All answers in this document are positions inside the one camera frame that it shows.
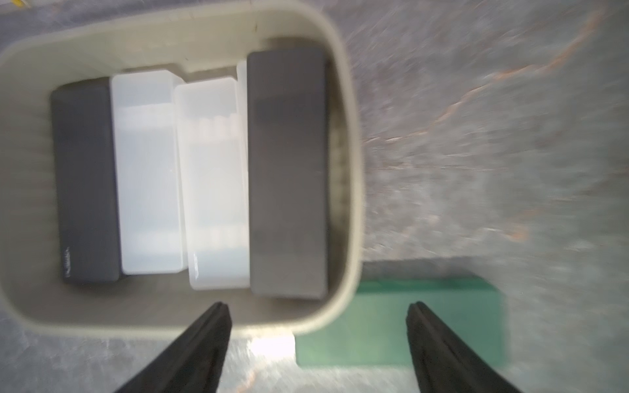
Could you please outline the beige plastic storage box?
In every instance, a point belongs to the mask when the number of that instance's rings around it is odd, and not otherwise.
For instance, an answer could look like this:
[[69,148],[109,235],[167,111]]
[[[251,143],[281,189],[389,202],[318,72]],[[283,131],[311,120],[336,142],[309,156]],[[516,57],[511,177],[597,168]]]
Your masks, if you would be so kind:
[[[76,287],[61,278],[49,94],[119,70],[186,74],[311,41],[329,51],[331,288],[320,301],[194,291],[181,274]],[[1,303],[56,336],[168,339],[217,301],[235,336],[299,334],[344,311],[360,278],[365,182],[347,45],[312,1],[64,1],[1,18]]]

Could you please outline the black pencil case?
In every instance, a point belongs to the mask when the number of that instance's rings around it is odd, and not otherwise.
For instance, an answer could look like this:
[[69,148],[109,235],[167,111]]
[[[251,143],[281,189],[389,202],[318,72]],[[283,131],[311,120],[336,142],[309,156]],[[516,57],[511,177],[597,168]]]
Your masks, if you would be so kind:
[[50,95],[62,277],[114,283],[123,277],[108,78]]

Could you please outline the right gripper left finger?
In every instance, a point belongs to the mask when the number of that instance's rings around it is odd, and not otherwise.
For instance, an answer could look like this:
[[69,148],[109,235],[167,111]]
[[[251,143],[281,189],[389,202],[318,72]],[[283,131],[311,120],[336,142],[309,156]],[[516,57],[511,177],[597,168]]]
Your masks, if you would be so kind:
[[216,392],[232,330],[229,306],[216,302],[119,392]]

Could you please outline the translucent white pencil case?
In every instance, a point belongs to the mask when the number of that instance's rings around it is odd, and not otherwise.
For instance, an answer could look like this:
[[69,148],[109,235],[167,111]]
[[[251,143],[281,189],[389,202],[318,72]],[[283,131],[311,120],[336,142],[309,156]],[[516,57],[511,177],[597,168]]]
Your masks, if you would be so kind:
[[237,81],[180,85],[175,104],[190,284],[248,288],[247,149]]
[[242,135],[245,157],[248,157],[248,108],[247,108],[247,61],[242,60],[236,65],[238,84],[238,112],[242,123]]
[[175,87],[168,70],[111,78],[111,111],[124,274],[186,270]]

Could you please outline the dark grey pencil case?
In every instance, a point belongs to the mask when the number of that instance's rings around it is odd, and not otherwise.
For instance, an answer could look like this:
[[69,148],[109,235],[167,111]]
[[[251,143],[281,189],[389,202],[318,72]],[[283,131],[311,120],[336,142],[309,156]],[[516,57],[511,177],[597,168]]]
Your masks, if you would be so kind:
[[326,53],[317,47],[247,58],[251,288],[319,300],[329,291]]

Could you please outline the dark green pencil case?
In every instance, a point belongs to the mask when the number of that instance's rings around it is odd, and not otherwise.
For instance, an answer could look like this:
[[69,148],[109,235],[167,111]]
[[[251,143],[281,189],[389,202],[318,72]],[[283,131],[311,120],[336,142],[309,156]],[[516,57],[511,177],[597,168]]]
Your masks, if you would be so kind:
[[302,368],[409,366],[406,316],[418,301],[489,365],[506,363],[503,296],[481,278],[364,281],[337,319],[295,338],[296,363]]

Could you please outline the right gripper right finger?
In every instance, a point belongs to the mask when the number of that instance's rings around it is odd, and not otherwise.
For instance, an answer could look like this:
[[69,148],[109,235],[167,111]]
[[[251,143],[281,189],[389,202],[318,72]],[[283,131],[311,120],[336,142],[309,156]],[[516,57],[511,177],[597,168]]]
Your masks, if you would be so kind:
[[520,393],[423,302],[410,305],[407,337],[422,393]]

